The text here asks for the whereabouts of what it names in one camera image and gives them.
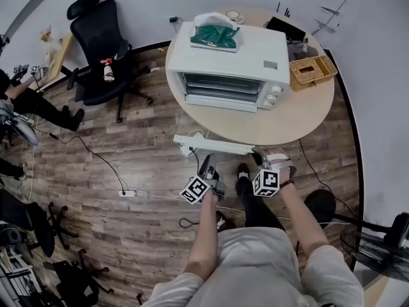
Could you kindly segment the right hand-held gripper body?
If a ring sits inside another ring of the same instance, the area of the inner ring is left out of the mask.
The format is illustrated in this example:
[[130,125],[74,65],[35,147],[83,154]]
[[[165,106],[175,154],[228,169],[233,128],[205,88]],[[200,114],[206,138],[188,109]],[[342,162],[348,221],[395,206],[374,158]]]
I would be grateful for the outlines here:
[[293,161],[281,150],[265,152],[268,154],[270,169],[259,168],[259,173],[252,181],[252,188],[255,196],[272,197],[282,187],[292,183]]

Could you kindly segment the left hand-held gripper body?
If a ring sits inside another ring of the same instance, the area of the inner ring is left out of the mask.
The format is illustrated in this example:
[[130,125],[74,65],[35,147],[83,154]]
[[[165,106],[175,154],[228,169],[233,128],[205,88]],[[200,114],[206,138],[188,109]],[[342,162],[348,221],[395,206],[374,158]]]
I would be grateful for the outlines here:
[[201,202],[208,191],[218,196],[219,201],[225,198],[225,185],[220,181],[220,176],[214,166],[209,166],[207,170],[200,170],[195,177],[190,179],[179,195],[190,204],[195,204]]

